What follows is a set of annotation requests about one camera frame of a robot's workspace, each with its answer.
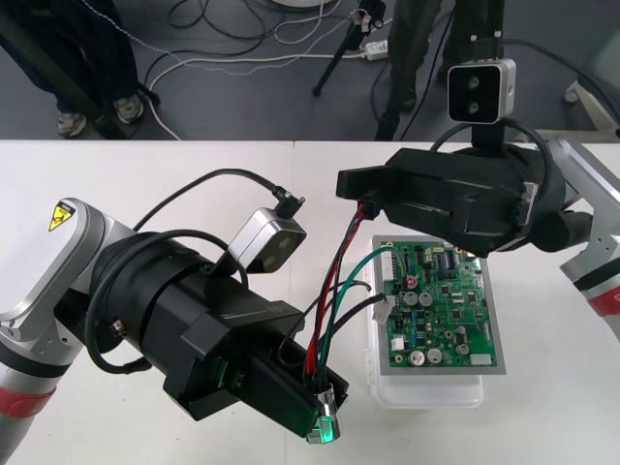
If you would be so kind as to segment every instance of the capacitor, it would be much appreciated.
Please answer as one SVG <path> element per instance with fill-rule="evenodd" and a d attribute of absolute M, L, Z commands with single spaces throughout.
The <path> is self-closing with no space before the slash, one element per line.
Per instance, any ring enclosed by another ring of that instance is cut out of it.
<path fill-rule="evenodd" d="M 460 356 L 466 356 L 469 354 L 469 346 L 467 344 L 459 344 L 456 346 L 456 353 Z"/>
<path fill-rule="evenodd" d="M 422 366 L 424 365 L 425 360 L 426 357 L 424 356 L 424 353 L 420 351 L 413 351 L 409 354 L 409 363 L 412 366 Z"/>
<path fill-rule="evenodd" d="M 433 304 L 433 296 L 429 293 L 420 294 L 418 300 L 422 307 L 430 307 Z"/>
<path fill-rule="evenodd" d="M 426 353 L 426 358 L 433 364 L 439 363 L 442 361 L 442 351 L 439 349 L 431 349 Z"/>
<path fill-rule="evenodd" d="M 403 302 L 405 302 L 405 305 L 408 307 L 413 307 L 418 303 L 418 295 L 416 293 L 412 293 L 411 291 L 404 293 Z"/>
<path fill-rule="evenodd" d="M 418 278 L 416 276 L 407 276 L 407 289 L 415 289 L 418 286 Z"/>

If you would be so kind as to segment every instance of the red stripe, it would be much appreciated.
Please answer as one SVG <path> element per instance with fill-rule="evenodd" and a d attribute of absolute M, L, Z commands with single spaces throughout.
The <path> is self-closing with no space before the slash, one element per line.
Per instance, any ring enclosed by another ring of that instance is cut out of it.
<path fill-rule="evenodd" d="M 601 317 L 620 315 L 620 286 L 590 299 L 589 303 Z"/>
<path fill-rule="evenodd" d="M 47 394 L 26 394 L 0 387 L 0 415 L 10 419 L 28 419 L 37 415 L 56 392 Z"/>

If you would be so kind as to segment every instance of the red wire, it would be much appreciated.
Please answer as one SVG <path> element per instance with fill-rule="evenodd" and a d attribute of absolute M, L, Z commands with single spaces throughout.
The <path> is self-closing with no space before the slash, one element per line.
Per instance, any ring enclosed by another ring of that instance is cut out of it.
<path fill-rule="evenodd" d="M 353 242 L 353 239 L 356 237 L 357 230 L 359 229 L 359 225 L 361 223 L 361 220 L 363 220 L 363 217 L 364 217 L 363 205 L 360 204 L 357 208 L 357 215 L 356 215 L 357 224 L 354 226 L 353 230 L 351 231 L 351 234 L 349 235 L 349 238 L 347 239 L 347 243 L 345 244 L 345 253 L 349 249 L 349 246 Z M 336 266 L 337 266 L 337 263 L 335 263 L 334 267 L 329 271 L 329 279 L 327 279 L 327 282 L 326 282 L 327 289 L 329 289 L 329 286 L 331 285 L 334 279 L 334 275 L 336 274 Z M 323 319 L 326 315 L 326 301 L 327 301 L 327 293 L 325 292 L 326 288 L 323 288 L 322 297 L 321 297 L 321 300 L 319 302 L 319 307 L 318 307 L 319 311 L 317 312 L 317 318 L 319 319 L 319 334 L 315 333 L 313 335 L 312 340 L 310 341 L 310 346 L 308 347 L 308 355 L 307 355 L 307 362 L 306 362 L 306 373 L 307 374 L 314 373 L 317 371 L 317 366 L 315 364 L 315 353 L 316 353 L 316 348 L 317 348 L 317 341 L 319 340 L 321 329 L 323 328 Z"/>

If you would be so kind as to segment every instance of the green light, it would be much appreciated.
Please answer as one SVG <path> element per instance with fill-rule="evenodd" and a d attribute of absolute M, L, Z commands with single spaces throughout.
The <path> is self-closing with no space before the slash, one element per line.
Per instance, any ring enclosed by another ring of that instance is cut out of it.
<path fill-rule="evenodd" d="M 331 424 L 331 418 L 321 418 L 321 441 L 323 444 L 327 444 L 333 441 L 333 426 Z"/>

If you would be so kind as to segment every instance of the power strip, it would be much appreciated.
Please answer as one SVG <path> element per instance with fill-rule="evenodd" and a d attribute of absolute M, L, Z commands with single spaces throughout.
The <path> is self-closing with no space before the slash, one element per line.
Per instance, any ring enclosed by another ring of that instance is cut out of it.
<path fill-rule="evenodd" d="M 369 42 L 364 48 L 368 61 L 377 61 L 388 58 L 388 41 Z"/>

